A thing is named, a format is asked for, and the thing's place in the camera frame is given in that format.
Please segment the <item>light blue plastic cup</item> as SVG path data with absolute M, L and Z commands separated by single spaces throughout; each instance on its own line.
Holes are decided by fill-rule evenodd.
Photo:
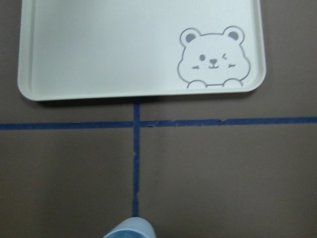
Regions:
M 156 238 L 153 226 L 145 219 L 132 217 L 113 228 L 105 238 Z

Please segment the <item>white bear serving tray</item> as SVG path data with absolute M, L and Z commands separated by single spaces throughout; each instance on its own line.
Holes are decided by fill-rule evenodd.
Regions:
M 24 0 L 17 84 L 32 101 L 250 92 L 258 0 Z

